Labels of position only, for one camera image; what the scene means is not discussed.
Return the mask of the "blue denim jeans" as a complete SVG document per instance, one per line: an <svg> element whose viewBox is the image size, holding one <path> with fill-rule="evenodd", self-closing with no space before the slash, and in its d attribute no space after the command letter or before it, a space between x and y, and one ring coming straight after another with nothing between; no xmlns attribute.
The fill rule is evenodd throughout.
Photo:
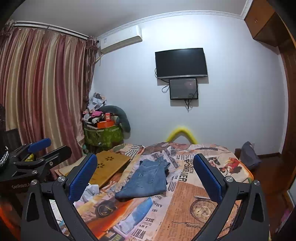
<svg viewBox="0 0 296 241"><path fill-rule="evenodd" d="M155 161L144 159L130 180L115 194L117 200L158 195L167 190L170 163L162 156Z"/></svg>

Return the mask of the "white crumpled cloth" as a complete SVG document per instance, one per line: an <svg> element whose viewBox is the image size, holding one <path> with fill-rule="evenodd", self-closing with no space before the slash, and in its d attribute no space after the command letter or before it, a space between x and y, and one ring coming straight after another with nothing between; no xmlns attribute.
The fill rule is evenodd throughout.
<svg viewBox="0 0 296 241"><path fill-rule="evenodd" d="M99 185L98 184L88 184L83 191L80 199L75 201L75 205L84 204L90 201L95 195L99 194Z"/></svg>

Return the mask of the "green storage basket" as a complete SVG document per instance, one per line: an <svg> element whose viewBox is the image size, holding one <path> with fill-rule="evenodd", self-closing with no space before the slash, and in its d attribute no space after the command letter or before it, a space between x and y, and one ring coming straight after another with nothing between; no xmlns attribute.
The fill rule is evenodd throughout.
<svg viewBox="0 0 296 241"><path fill-rule="evenodd" d="M85 127L84 137L86 144L102 148L112 148L123 141L123 133L118 125L101 129Z"/></svg>

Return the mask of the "orange box on basket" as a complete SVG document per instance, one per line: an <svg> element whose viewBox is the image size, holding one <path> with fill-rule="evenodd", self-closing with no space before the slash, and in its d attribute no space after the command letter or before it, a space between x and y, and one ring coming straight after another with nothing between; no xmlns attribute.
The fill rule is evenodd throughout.
<svg viewBox="0 0 296 241"><path fill-rule="evenodd" d="M110 121L100 121L97 123L97 128L102 129L102 128L109 128L111 126L114 126L115 122L113 120Z"/></svg>

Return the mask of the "pink striped curtain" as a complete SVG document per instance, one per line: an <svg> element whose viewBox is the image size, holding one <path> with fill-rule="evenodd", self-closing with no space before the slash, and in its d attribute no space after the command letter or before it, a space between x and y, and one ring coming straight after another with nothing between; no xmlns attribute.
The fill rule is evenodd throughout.
<svg viewBox="0 0 296 241"><path fill-rule="evenodd" d="M69 165L82 157L82 112L92 84L96 40L53 30L1 30L1 104L6 128L16 128L22 143L50 138L50 152L67 145Z"/></svg>

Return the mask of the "grey blue bag on floor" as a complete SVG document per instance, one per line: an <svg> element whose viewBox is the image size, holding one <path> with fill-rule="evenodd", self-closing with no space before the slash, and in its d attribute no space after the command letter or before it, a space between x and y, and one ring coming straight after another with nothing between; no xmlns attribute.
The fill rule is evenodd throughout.
<svg viewBox="0 0 296 241"><path fill-rule="evenodd" d="M239 159L249 170L255 169L261 163L250 142L243 144Z"/></svg>

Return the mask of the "dark green neck pillow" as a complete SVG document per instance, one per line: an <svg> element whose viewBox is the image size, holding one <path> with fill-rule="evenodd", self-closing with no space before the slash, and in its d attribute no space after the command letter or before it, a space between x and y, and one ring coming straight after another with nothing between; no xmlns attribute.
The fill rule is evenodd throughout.
<svg viewBox="0 0 296 241"><path fill-rule="evenodd" d="M99 111L104 113L111 113L117 116L115 123L122 126L124 132L129 133L131 131L130 122L128 121L127 115L123 109L114 105L105 105L99 108Z"/></svg>

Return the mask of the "newspaper print bed cover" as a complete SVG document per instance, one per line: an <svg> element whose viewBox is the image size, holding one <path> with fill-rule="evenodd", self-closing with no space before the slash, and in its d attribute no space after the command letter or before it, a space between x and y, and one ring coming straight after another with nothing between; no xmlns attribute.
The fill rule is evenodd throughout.
<svg viewBox="0 0 296 241"><path fill-rule="evenodd" d="M130 156L131 160L99 188L99 194L84 204L74 205L99 240L191 240L217 205L194 171L196 154L203 154L224 176L242 183L253 180L251 172L230 150L215 144L122 144L109 152ZM130 180L140 161L155 161L160 156L170 163L166 192L116 200L116 192Z"/></svg>

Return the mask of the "yellow curved pillow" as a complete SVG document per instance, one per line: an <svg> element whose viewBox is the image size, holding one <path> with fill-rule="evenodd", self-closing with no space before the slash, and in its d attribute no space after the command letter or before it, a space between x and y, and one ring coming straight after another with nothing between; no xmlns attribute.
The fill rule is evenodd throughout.
<svg viewBox="0 0 296 241"><path fill-rule="evenodd" d="M184 136L191 144L198 144L198 141L194 137L193 133L185 126L175 128L167 137L166 142L173 142L179 136Z"/></svg>

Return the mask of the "white air conditioner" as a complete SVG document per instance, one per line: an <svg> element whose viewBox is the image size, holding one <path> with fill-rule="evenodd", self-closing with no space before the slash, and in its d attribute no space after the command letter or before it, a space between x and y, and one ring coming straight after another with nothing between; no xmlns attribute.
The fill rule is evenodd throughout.
<svg viewBox="0 0 296 241"><path fill-rule="evenodd" d="M142 30L138 26L132 26L112 33L99 41L102 54L107 54L139 42L142 42Z"/></svg>

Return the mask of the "wooden upper cabinet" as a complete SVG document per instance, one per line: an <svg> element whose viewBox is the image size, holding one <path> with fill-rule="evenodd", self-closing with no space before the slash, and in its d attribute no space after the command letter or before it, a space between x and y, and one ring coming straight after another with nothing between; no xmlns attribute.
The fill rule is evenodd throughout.
<svg viewBox="0 0 296 241"><path fill-rule="evenodd" d="M253 1L245 22L254 40L270 46L276 47L289 37L283 21L267 1Z"/></svg>

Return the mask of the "small black wall monitor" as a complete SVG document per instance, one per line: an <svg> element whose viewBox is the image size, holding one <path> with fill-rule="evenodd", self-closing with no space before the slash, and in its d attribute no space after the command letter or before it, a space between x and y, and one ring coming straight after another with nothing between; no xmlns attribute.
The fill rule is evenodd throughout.
<svg viewBox="0 0 296 241"><path fill-rule="evenodd" d="M176 78L169 80L170 100L198 99L196 78Z"/></svg>

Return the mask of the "wall mounted black television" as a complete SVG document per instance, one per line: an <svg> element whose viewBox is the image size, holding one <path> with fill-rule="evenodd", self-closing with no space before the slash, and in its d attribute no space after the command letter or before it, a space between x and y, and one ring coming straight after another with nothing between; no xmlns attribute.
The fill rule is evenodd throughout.
<svg viewBox="0 0 296 241"><path fill-rule="evenodd" d="M159 79L208 76L203 48L158 51L155 62Z"/></svg>

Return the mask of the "wooden door frame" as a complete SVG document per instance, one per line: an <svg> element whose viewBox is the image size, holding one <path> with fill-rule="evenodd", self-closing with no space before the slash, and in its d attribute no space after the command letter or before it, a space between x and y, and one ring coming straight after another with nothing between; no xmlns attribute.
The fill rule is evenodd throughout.
<svg viewBox="0 0 296 241"><path fill-rule="evenodd" d="M280 45L280 54L283 60L287 79L288 115L287 131L281 158L283 173L280 175L279 188L289 190L295 180L295 38L288 25L283 23L289 34L288 40Z"/></svg>

